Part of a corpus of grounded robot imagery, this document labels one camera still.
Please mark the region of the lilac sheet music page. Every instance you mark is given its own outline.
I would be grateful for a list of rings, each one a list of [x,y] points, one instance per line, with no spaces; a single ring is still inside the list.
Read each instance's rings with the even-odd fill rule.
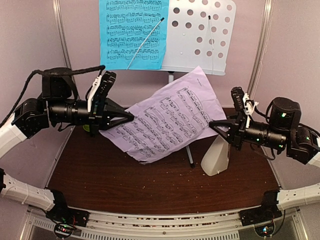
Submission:
[[[190,143],[215,136],[223,108],[201,67],[128,108],[134,120],[100,134],[141,164],[156,162]]]

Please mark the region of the blue sheet music page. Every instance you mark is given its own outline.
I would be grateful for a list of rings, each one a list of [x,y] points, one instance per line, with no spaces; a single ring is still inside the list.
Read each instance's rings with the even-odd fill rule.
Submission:
[[[100,64],[108,70],[160,70],[167,46],[168,0],[101,0]]]

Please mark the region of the white perforated music stand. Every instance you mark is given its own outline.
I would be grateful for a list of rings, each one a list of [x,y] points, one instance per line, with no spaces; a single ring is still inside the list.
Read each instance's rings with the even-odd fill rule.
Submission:
[[[223,76],[236,5],[227,0],[168,0],[166,50],[159,70],[183,76],[201,67]]]

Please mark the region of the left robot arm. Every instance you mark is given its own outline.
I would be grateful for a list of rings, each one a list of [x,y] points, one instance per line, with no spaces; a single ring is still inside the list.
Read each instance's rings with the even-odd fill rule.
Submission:
[[[79,94],[72,77],[98,72],[84,100]],[[21,99],[35,75],[41,76],[41,93],[37,98]],[[116,74],[105,70],[105,66],[95,66],[72,70],[56,67],[46,70],[36,69],[28,76],[23,89],[9,114],[0,124],[0,155],[3,157],[11,149],[50,126],[89,126],[94,136],[134,120],[134,115],[107,97],[114,85]]]

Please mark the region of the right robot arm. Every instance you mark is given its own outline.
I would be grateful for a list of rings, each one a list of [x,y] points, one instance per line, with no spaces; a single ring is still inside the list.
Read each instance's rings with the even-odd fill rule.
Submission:
[[[285,97],[276,97],[269,104],[266,123],[250,120],[240,110],[236,118],[213,120],[209,127],[237,150],[244,142],[276,150],[286,151],[286,156],[304,165],[320,165],[320,134],[302,124],[301,108],[298,102]],[[310,205],[320,201],[320,185],[290,190],[271,190],[264,193],[262,206],[256,210],[259,220],[268,220],[278,210]]]

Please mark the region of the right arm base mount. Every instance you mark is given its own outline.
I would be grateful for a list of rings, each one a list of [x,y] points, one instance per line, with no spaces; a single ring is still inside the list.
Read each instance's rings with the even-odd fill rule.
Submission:
[[[275,220],[282,217],[283,225],[285,216],[282,211],[278,210],[277,207],[255,207],[239,212],[240,221],[243,227],[253,226],[254,232],[261,238],[267,239],[273,237],[278,230],[276,230]]]

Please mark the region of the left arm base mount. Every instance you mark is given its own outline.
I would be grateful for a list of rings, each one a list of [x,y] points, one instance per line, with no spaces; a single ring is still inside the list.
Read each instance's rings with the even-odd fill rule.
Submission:
[[[53,233],[58,239],[69,238],[78,227],[86,227],[90,213],[75,208],[53,208],[43,210],[45,217],[54,223]]]

